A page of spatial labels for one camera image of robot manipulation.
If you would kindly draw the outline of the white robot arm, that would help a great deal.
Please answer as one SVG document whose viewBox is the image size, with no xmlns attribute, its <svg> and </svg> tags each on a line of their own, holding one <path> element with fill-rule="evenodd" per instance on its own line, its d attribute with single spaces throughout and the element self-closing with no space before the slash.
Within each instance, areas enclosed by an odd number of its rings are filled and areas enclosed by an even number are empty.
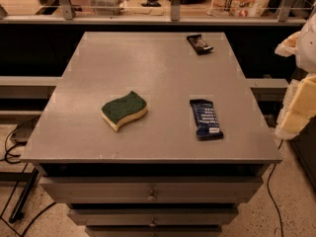
<svg viewBox="0 0 316 237">
<path fill-rule="evenodd" d="M 316 15 L 280 43 L 275 54 L 294 55 L 296 66 L 307 73 L 303 79 L 290 81 L 276 120 L 276 136 L 290 140 L 316 116 Z"/>
</svg>

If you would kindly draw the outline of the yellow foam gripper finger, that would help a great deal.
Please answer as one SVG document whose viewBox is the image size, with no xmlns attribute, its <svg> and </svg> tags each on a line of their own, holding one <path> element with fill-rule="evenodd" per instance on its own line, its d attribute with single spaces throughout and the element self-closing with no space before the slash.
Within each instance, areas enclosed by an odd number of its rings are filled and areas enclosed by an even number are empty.
<svg viewBox="0 0 316 237">
<path fill-rule="evenodd" d="M 300 32 L 296 32 L 290 35 L 287 39 L 282 41 L 275 49 L 275 54 L 289 57 L 291 55 L 295 55 L 297 53 L 297 41 Z"/>
<path fill-rule="evenodd" d="M 308 73 L 288 85 L 282 109 L 276 120 L 275 134 L 280 139 L 290 140 L 316 116 L 316 74 Z"/>
</svg>

